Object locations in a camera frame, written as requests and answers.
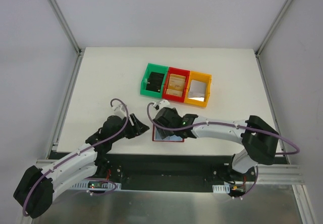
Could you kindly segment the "red leather card holder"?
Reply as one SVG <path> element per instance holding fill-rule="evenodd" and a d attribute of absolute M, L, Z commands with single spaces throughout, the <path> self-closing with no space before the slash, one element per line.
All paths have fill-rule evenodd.
<path fill-rule="evenodd" d="M 153 126 L 152 141 L 154 142 L 184 142 L 184 139 L 178 136 L 167 136 L 162 138 L 157 128 Z"/>

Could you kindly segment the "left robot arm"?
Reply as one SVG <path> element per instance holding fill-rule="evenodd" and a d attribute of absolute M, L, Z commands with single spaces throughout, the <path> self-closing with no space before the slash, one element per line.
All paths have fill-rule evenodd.
<path fill-rule="evenodd" d="M 75 151 L 44 167 L 29 167 L 13 193 L 23 208 L 23 215 L 37 218 L 70 186 L 87 177 L 102 178 L 107 168 L 105 155 L 112 145 L 123 138 L 138 137 L 148 130 L 149 126 L 134 114 L 124 118 L 113 115 Z"/>

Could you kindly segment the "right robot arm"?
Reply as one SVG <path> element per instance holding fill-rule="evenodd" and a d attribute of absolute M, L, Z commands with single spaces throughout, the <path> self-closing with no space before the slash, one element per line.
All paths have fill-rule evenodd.
<path fill-rule="evenodd" d="M 220 122 L 196 114 L 180 116 L 175 108 L 164 107 L 151 121 L 162 138 L 173 135 L 183 139 L 214 138 L 242 145 L 243 150 L 233 155 L 227 168 L 233 181 L 240 180 L 258 164 L 272 165 L 275 161 L 278 132 L 258 116 Z"/>

